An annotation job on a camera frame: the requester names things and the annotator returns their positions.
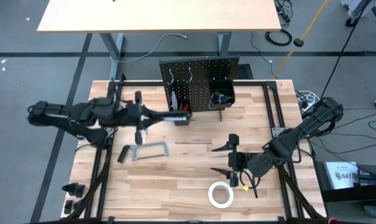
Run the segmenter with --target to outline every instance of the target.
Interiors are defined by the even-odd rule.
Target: metal hook
[[[189,82],[191,82],[191,81],[192,81],[192,79],[193,79],[193,74],[192,74],[192,72],[190,71],[190,67],[189,67],[189,73],[190,73],[190,79],[189,79],[189,81],[188,81],[188,82],[186,81],[186,83],[189,83]]]
[[[173,75],[173,73],[171,72],[171,68],[168,70],[168,72],[169,72],[170,75],[172,76],[172,79],[171,79],[171,82],[170,82],[170,83],[167,83],[167,85],[171,85],[171,84],[174,82],[174,75]]]

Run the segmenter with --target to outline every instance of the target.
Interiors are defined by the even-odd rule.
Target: pegboard
[[[168,109],[172,110],[171,95],[174,91],[178,102],[190,102],[192,112],[216,110],[209,108],[209,83],[233,81],[238,64],[238,56],[160,61]]]

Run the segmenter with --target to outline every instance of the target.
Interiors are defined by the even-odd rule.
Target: white tape roll
[[[213,192],[214,192],[214,189],[217,187],[223,188],[227,192],[227,202],[224,204],[220,204],[214,200]],[[225,182],[215,182],[208,189],[208,199],[210,200],[211,204],[214,205],[214,207],[216,208],[227,208],[228,206],[231,205],[233,201],[233,190]]]

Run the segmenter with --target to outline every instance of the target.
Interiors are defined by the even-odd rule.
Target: desk leg
[[[123,40],[124,40],[124,34],[120,33],[117,35],[117,40],[116,43],[114,42],[114,39],[111,34],[100,34],[106,48],[109,51],[109,54],[114,60],[120,60],[120,55],[121,55],[121,49],[123,45]],[[111,64],[111,73],[109,75],[109,80],[114,80],[117,75],[117,62],[113,62]]]
[[[219,56],[227,56],[231,38],[232,32],[223,32],[218,34]]]
[[[353,0],[350,1],[348,4],[348,15],[351,17],[351,21],[354,22],[358,17],[360,12],[363,10],[367,0]],[[373,7],[375,6],[375,1],[367,5],[366,9],[364,10],[362,16],[365,16]]]

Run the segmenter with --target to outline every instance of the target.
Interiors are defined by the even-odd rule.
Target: wooden table
[[[50,0],[37,29],[100,33],[115,60],[124,35],[115,42],[111,32],[226,32],[219,35],[219,53],[226,56],[232,31],[257,30],[280,30],[273,0]]]
[[[293,82],[278,80],[277,85],[286,127],[295,127],[301,123],[301,116]],[[95,81],[89,97],[106,96],[107,88],[107,81]],[[122,99],[133,99],[138,90],[142,92],[148,108],[156,111],[168,109],[163,86],[124,86]],[[103,219],[114,216],[116,220],[147,221],[273,221],[278,216],[285,216],[275,168],[263,176],[258,186],[259,198],[255,198],[251,190],[243,190],[240,185],[234,188],[234,201],[228,208],[215,208],[208,200],[211,184],[217,181],[229,183],[225,176],[210,170],[210,167],[228,169],[227,152],[211,152],[212,149],[224,145],[229,133],[240,136],[238,151],[242,152],[262,152],[261,147],[271,139],[263,89],[235,86],[235,93],[236,102],[222,112],[222,122],[218,111],[213,111],[193,113],[188,126],[177,127],[173,123],[162,122],[150,127],[146,142],[165,141],[168,157],[133,162],[129,152],[124,163],[118,163],[123,146],[135,144],[135,128],[119,128],[112,150]],[[308,143],[302,141],[301,148],[309,151]],[[95,152],[94,148],[84,147],[76,153],[70,183],[89,186]],[[150,152],[151,149],[142,149],[139,156]],[[295,164],[295,171],[298,186],[309,203],[320,214],[326,215],[312,158],[303,154],[302,162]],[[288,191],[291,209],[296,215],[293,196],[290,189]],[[94,196],[96,200],[92,214],[96,213],[98,192]],[[77,199],[67,195],[65,200]]]

